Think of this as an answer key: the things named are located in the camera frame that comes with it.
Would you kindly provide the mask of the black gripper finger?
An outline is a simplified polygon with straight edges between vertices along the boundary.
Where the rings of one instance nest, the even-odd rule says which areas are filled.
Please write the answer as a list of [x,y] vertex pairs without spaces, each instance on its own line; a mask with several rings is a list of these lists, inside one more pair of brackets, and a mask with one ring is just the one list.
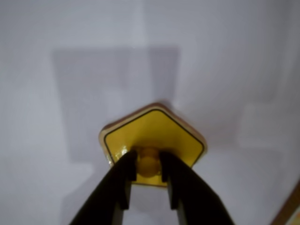
[[137,152],[123,155],[90,194],[72,225],[121,225],[129,209],[132,182],[136,180]]
[[177,156],[160,152],[162,181],[167,183],[170,207],[180,225],[233,225],[214,190]]

